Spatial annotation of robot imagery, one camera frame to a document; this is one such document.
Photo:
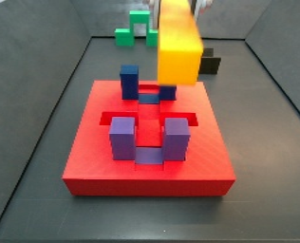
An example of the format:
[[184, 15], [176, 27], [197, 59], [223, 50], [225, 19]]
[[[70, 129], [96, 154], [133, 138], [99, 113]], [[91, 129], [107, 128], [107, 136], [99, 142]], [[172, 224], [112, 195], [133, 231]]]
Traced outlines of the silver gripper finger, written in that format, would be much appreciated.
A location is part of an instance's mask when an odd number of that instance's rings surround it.
[[192, 0], [192, 12], [199, 16], [213, 5], [213, 0]]
[[143, 3], [153, 12], [153, 28], [160, 26], [161, 0], [143, 0]]

